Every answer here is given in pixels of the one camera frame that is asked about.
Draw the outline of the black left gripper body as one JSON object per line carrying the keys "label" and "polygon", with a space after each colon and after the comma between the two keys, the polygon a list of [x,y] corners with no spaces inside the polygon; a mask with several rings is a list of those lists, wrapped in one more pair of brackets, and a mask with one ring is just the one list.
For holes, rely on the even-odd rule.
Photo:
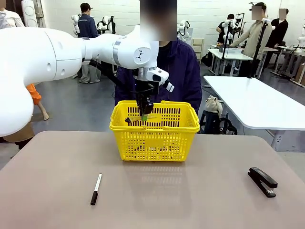
{"label": "black left gripper body", "polygon": [[149,100],[150,95],[154,90],[154,86],[148,81],[135,81],[136,101],[138,106],[145,106]]}

